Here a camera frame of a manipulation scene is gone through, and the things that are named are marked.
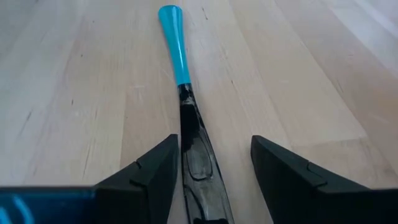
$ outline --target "bat grip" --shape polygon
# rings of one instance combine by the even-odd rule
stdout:
[[[178,6],[163,6],[159,9],[159,20],[169,45],[177,85],[191,83],[185,55],[182,9]]]

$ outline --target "wooden floor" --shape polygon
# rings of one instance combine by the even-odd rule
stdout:
[[[0,1],[0,185],[94,184],[180,132],[165,4],[236,223],[271,222],[253,134],[398,187],[394,0]],[[179,177],[169,223],[186,220]]]

